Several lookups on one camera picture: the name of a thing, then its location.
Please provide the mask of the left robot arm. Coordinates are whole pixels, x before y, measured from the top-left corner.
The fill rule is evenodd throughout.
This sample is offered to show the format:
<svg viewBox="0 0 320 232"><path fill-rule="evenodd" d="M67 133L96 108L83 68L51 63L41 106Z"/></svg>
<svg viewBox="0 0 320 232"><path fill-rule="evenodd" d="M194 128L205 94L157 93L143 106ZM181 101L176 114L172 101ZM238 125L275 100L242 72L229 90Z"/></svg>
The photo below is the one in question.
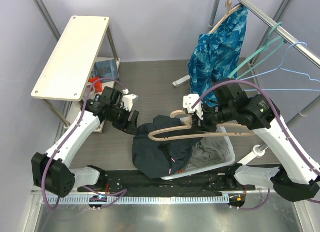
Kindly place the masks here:
<svg viewBox="0 0 320 232"><path fill-rule="evenodd" d="M110 87L105 87L98 98L88 99L63 136L45 153L32 157L34 185L61 198L83 186L102 191L107 184L105 170L93 165L71 169L70 165L89 135L105 121L127 134L136 134L139 112L133 107L137 100L138 95L126 89Z"/></svg>

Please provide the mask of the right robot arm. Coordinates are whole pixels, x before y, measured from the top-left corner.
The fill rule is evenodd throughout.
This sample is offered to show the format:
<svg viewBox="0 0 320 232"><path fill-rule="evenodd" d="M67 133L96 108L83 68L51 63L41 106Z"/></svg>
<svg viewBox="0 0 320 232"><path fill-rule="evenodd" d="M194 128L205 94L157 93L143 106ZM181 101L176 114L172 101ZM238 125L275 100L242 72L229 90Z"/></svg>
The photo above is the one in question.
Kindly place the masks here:
<svg viewBox="0 0 320 232"><path fill-rule="evenodd" d="M215 107L202 103L210 92L217 98ZM186 109L196 114L208 130L215 130L220 123L237 121L259 136L280 161L281 165L274 168L251 167L244 161L236 163L225 178L230 189L236 190L242 185L267 187L291 202L313 201L320 191L319 163L294 137L270 97L255 84L221 80L203 96L197 95L188 102Z"/></svg>

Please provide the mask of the dark navy shorts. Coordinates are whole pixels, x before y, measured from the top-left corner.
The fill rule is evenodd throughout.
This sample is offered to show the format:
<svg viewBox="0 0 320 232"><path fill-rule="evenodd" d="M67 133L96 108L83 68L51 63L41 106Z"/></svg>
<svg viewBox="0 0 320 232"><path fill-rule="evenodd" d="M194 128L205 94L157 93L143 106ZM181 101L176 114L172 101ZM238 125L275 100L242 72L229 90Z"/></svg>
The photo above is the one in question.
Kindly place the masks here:
<svg viewBox="0 0 320 232"><path fill-rule="evenodd" d="M158 115L152 123L140 125L131 150L135 167L151 179L169 176L184 169L193 154L193 146L202 138L161 142L149 138L150 132L182 124L179 118Z"/></svg>

